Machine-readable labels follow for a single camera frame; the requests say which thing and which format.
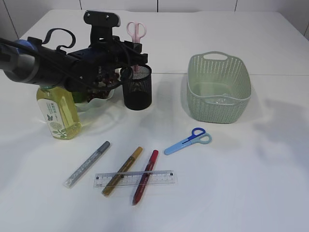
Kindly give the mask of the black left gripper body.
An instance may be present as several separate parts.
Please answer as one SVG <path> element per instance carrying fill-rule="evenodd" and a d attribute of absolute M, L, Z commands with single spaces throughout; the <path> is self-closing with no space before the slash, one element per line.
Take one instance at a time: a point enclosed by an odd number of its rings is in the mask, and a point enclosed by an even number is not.
<path fill-rule="evenodd" d="M 142 44 L 121 41 L 118 36 L 90 37 L 89 79 L 112 77 L 120 69 L 121 80 L 132 80 L 134 68 L 148 63 L 148 54 L 142 53 Z"/>

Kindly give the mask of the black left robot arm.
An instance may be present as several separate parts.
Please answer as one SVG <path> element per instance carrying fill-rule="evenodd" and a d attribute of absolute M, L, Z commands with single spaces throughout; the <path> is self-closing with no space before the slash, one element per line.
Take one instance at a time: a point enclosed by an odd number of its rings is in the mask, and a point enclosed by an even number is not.
<path fill-rule="evenodd" d="M 62 87 L 69 92 L 107 91 L 133 79 L 133 66 L 145 65 L 148 55 L 140 43 L 120 41 L 118 36 L 96 39 L 75 52 L 45 47 L 54 29 L 44 40 L 0 40 L 0 69 L 12 81 L 46 87 Z"/>

